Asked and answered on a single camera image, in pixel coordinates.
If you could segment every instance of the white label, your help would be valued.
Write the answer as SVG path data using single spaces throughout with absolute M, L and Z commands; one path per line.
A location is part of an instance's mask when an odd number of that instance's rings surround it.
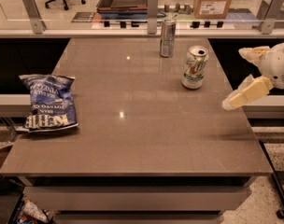
M 223 14 L 226 1 L 203 1 L 200 6 L 199 14 Z

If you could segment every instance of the speckled floor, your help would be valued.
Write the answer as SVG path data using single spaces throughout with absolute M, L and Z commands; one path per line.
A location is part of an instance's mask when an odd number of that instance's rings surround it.
M 254 127 L 258 139 L 265 142 L 277 170 L 284 170 L 284 128 Z M 7 142 L 9 132 L 0 127 L 0 148 L 14 145 Z M 226 211 L 221 224 L 283 224 L 277 210 L 283 209 L 271 177 L 258 177 L 250 186 L 251 195 L 234 211 Z

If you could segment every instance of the glass partition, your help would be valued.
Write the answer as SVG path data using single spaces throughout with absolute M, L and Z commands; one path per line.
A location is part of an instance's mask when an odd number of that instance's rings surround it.
M 78 31 L 101 34 L 109 31 L 121 34 L 132 32 L 147 34 L 145 10 L 139 10 L 134 15 L 134 12 L 123 10 L 107 15 L 107 11 L 100 12 L 98 7 L 99 2 L 103 0 L 66 0 L 67 6 L 63 0 L 56 0 L 46 5 L 48 1 L 35 0 L 40 19 L 46 25 L 45 32 Z M 204 31 L 216 34 L 232 31 L 240 33 L 240 30 L 259 32 L 259 26 L 265 19 L 271 1 L 231 0 L 226 19 L 199 19 L 192 11 L 194 0 L 158 0 L 158 29 L 163 18 L 171 17 L 177 20 L 177 32 L 182 34 L 201 34 Z M 275 28 L 283 29 L 280 31 L 284 33 L 284 3 L 282 7 L 277 14 L 279 19 Z M 0 30 L 32 30 L 22 0 L 0 0 Z

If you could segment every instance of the brown tabletop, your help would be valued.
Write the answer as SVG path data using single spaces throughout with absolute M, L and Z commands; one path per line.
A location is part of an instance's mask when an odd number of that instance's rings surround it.
M 209 48 L 203 86 L 181 85 L 186 52 Z M 72 39 L 54 74 L 75 77 L 79 126 L 66 134 L 23 134 L 0 173 L 25 176 L 249 176 L 272 170 L 206 39 Z

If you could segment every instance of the white can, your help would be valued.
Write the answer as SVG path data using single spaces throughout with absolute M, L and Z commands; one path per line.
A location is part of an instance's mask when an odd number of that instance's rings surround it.
M 207 61 L 208 50 L 205 47 L 193 46 L 189 48 L 181 79 L 184 87 L 194 90 L 202 86 Z

